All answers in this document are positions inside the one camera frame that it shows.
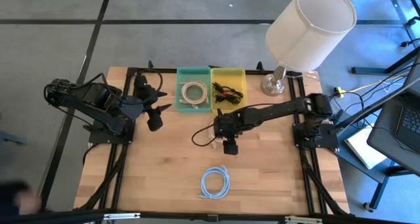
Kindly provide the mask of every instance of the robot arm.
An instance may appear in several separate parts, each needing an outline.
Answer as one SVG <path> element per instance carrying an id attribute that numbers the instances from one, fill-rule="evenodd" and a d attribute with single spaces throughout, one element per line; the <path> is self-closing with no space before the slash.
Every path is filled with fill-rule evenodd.
<path id="1" fill-rule="evenodd" d="M 224 153 L 236 155 L 238 146 L 235 138 L 238 138 L 244 131 L 260 126 L 265 121 L 295 113 L 305 116 L 305 122 L 295 125 L 293 128 L 295 140 L 306 141 L 305 144 L 308 147 L 320 147 L 320 143 L 330 142 L 334 138 L 337 140 L 335 133 L 329 133 L 334 130 L 334 127 L 329 122 L 329 117 L 333 112 L 328 98 L 323 94 L 315 93 L 260 109 L 244 107 L 229 114 L 221 114 L 219 111 L 213 128 L 216 137 L 225 138 L 223 141 Z"/>
<path id="2" fill-rule="evenodd" d="M 100 76 L 104 83 L 92 82 Z M 127 133 L 127 121 L 135 120 L 144 112 L 150 117 L 149 129 L 158 130 L 163 125 L 160 114 L 170 104 L 157 108 L 152 108 L 152 104 L 166 93 L 148 85 L 145 76 L 136 77 L 134 92 L 134 96 L 123 96 L 120 89 L 106 83 L 104 74 L 99 74 L 83 85 L 76 85 L 66 79 L 54 79 L 45 86 L 44 98 L 54 107 L 74 108 L 101 125 L 85 126 L 88 131 L 99 129 L 111 135 L 124 135 Z"/>

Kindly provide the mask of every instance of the lamp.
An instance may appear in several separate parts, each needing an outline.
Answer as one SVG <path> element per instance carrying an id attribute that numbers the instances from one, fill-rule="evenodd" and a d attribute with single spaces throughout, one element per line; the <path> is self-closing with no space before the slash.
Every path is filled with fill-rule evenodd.
<path id="1" fill-rule="evenodd" d="M 266 33 L 278 67 L 264 77 L 262 91 L 281 93 L 286 70 L 315 70 L 355 24 L 350 0 L 292 0 Z"/>

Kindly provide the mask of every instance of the wooden tabletop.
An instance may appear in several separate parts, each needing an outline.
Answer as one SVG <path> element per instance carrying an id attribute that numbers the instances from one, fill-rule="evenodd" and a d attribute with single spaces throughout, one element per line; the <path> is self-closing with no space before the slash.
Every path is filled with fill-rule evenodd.
<path id="1" fill-rule="evenodd" d="M 108 83 L 123 88 L 126 67 L 111 67 Z M 317 79 L 306 76 L 305 91 L 321 92 Z M 157 87 L 159 78 L 146 74 L 149 84 Z M 250 104 L 289 101 L 290 91 L 268 97 L 260 90 L 263 76 L 247 76 Z M 175 102 L 176 74 L 163 74 L 163 92 L 154 106 Z M 135 137 L 129 146 L 119 195 L 119 210 L 180 213 L 246 213 L 246 214 L 308 214 L 299 151 L 295 148 L 291 125 L 293 116 L 268 122 L 237 139 L 239 154 L 223 154 L 222 145 L 199 147 L 191 136 L 209 125 L 213 113 L 180 114 L 172 105 L 161 115 L 163 127 L 149 131 L 147 116 L 136 121 Z M 196 137 L 198 143 L 208 141 L 207 133 Z M 87 155 L 81 176 L 75 207 L 80 207 L 98 188 L 106 170 L 110 145 L 100 145 Z M 317 149 L 322 183 L 348 211 L 347 198 L 337 157 L 328 150 Z M 200 181 L 204 172 L 213 166 L 226 166 L 231 178 L 229 193 L 220 200 L 200 198 Z M 222 178 L 210 175 L 206 182 L 210 191 L 222 187 Z M 108 194 L 107 206 L 113 192 Z M 319 210 L 315 186 L 312 184 L 314 205 Z"/>

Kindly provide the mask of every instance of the silver lamp base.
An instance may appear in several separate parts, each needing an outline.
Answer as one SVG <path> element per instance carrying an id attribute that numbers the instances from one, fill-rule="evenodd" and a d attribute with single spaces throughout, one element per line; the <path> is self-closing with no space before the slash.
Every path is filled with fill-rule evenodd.
<path id="1" fill-rule="evenodd" d="M 283 93 L 282 80 L 274 80 L 273 74 L 266 75 L 261 81 L 261 90 L 268 96 L 277 96 Z"/>

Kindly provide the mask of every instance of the blue chair leg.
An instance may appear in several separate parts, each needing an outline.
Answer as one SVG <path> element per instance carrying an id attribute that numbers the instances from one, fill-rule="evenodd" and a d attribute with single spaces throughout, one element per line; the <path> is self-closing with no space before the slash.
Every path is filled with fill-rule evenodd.
<path id="1" fill-rule="evenodd" d="M 3 142 L 5 141 L 14 142 L 19 145 L 23 145 L 24 143 L 26 143 L 26 140 L 24 138 L 11 135 L 4 131 L 0 131 L 0 145 L 3 144 Z"/>

